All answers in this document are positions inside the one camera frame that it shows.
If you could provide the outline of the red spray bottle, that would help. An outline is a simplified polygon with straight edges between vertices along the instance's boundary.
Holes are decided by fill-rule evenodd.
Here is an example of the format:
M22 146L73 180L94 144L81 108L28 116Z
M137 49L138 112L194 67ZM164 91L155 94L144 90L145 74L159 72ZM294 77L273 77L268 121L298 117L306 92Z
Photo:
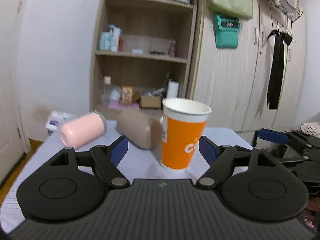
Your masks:
M124 42L123 38L120 37L119 44L118 44L118 51L123 51L123 42Z

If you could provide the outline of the white purple tissue pack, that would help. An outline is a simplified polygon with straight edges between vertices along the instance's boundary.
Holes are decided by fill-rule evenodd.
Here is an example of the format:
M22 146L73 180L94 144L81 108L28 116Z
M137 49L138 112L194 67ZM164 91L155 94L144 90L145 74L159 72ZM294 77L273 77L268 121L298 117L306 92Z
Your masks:
M76 117L77 115L71 113L52 111L49 114L45 125L48 135L52 135L53 133L55 133L58 130L59 126L65 121L74 119Z

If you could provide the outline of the wooden open shelf unit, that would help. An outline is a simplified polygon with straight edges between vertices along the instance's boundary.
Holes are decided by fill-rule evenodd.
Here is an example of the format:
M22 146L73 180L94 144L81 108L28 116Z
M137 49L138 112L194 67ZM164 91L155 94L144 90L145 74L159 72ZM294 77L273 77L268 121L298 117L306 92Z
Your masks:
M109 120L118 110L102 103L104 76L114 86L145 91L166 79L180 84L178 96L187 96L198 0L100 0L91 59L89 105ZM121 29L123 51L99 50L102 32L113 24ZM176 42L176 57L168 56Z

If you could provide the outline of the green cushion bag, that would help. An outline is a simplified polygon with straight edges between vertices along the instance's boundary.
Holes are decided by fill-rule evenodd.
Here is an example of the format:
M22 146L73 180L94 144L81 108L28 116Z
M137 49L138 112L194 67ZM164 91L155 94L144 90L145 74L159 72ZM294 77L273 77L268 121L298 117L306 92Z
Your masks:
M207 0L211 12L250 20L253 18L253 0Z

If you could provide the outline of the pink small bottle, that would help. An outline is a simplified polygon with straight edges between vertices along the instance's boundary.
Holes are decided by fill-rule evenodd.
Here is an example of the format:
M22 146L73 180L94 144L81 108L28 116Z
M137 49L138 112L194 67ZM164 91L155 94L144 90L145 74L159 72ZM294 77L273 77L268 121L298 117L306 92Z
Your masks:
M168 56L169 57L176 57L176 42L175 42L175 40L172 40L170 42L170 46L168 49Z

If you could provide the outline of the white door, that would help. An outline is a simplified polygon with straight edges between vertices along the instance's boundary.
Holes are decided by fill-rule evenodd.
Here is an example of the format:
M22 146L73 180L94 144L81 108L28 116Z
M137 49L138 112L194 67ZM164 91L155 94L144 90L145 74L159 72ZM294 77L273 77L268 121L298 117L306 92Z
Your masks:
M1 185L30 149L18 101L17 51L27 0L1 0Z

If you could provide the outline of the small cardboard box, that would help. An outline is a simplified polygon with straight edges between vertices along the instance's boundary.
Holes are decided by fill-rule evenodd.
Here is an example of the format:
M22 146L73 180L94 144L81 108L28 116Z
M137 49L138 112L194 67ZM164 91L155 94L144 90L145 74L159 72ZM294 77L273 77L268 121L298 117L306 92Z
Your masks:
M160 96L141 96L139 100L140 108L159 109L161 108Z

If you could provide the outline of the wooden floral box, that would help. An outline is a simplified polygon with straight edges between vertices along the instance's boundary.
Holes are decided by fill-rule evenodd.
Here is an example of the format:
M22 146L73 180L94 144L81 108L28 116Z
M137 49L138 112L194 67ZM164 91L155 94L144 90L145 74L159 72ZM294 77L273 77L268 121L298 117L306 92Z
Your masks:
M121 101L122 104L131 104L133 102L133 87L122 86L121 88Z

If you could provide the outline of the teal pouch with label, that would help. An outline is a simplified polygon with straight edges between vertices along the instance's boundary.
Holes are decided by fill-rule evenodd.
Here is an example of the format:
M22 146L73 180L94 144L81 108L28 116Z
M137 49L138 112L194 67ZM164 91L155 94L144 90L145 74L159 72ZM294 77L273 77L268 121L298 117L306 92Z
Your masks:
M217 48L236 49L238 47L238 33L240 31L238 18L214 14L213 25Z

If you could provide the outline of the taupe plastic cup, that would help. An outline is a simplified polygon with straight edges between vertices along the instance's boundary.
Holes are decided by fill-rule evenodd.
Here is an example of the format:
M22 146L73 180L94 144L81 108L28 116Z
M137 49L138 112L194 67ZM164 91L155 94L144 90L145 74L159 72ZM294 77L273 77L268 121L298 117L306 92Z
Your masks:
M118 115L117 130L144 150L156 148L162 139L159 120L134 108L124 109Z

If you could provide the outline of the orange paper cup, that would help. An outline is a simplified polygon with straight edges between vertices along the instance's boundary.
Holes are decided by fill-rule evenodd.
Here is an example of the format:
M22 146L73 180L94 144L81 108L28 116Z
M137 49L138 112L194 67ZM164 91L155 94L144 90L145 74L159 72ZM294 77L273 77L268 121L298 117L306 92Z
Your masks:
M162 103L160 164L167 172L182 173L191 162L212 109L184 98L166 98Z

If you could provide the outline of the pink plastic cup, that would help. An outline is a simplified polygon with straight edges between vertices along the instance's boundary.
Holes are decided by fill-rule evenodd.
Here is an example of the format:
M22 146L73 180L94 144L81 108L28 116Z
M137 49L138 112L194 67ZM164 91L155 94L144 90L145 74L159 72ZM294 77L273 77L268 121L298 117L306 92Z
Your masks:
M65 122L60 128L60 139L66 147L80 148L106 131L106 120L99 112L90 112Z

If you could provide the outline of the clear bottle beige cap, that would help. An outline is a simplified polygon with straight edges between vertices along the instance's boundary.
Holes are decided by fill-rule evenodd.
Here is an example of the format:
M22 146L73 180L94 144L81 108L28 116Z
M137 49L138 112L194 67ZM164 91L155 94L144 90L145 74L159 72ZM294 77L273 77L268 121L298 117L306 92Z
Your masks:
M112 90L111 77L104 76L104 88L103 88L103 94L102 94L101 100L102 100L102 103L105 105L108 105L110 102L110 91L111 90Z

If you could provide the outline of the teal wipes pack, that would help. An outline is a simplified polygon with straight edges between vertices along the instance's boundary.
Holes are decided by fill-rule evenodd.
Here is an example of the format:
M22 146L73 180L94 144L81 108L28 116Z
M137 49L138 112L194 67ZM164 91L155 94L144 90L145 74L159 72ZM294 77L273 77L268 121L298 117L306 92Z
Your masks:
M99 50L110 51L112 36L112 32L109 31L104 31L101 33L99 40Z

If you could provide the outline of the white paper towel roll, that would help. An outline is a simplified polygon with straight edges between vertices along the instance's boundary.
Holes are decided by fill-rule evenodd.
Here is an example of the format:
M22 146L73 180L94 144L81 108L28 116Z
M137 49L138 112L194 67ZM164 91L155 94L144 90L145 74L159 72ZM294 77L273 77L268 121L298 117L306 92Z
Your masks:
M177 98L180 84L176 81L169 80L166 98Z

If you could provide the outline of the white pump bottle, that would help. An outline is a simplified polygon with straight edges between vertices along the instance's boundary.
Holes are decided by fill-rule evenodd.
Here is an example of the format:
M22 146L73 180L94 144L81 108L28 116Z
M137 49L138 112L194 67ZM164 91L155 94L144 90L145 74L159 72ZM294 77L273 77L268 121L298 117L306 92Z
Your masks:
M119 40L121 36L121 29L113 24L108 25L108 30L112 33L110 42L110 51L117 52L119 48Z

